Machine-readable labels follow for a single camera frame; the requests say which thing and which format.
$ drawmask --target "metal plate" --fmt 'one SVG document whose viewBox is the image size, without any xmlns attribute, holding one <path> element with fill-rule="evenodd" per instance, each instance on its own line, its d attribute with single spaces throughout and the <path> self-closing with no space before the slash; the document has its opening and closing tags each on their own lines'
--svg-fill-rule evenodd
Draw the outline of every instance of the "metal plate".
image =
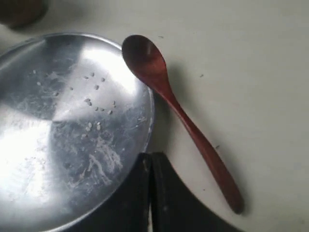
<svg viewBox="0 0 309 232">
<path fill-rule="evenodd" d="M 58 231 L 85 217 L 145 151 L 153 119 L 151 90 L 111 41 L 51 34 L 3 54 L 0 230 Z"/>
</svg>

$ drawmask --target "table surface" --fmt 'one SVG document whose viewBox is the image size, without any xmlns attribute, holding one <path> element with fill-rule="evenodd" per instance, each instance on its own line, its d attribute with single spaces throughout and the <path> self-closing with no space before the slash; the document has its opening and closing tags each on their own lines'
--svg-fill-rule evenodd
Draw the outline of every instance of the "table surface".
<svg viewBox="0 0 309 232">
<path fill-rule="evenodd" d="M 61 31 L 118 43 L 152 39 L 172 89 L 209 138 L 245 198 L 242 216 L 224 201 L 180 121 L 156 98 L 149 151 L 167 153 L 211 210 L 251 232 L 309 230 L 309 1 L 51 0 L 44 18 L 0 26 L 0 52 Z"/>
</svg>

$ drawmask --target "wooden spoon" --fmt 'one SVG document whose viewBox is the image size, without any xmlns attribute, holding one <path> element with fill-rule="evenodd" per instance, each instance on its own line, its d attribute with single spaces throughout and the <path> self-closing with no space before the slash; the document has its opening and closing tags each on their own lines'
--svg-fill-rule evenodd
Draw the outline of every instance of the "wooden spoon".
<svg viewBox="0 0 309 232">
<path fill-rule="evenodd" d="M 132 35 L 124 40 L 122 55 L 133 74 L 156 91 L 175 111 L 208 164 L 227 203 L 236 214 L 242 213 L 244 200 L 233 177 L 210 142 L 177 102 L 169 85 L 166 63 L 159 49 L 148 38 Z"/>
</svg>

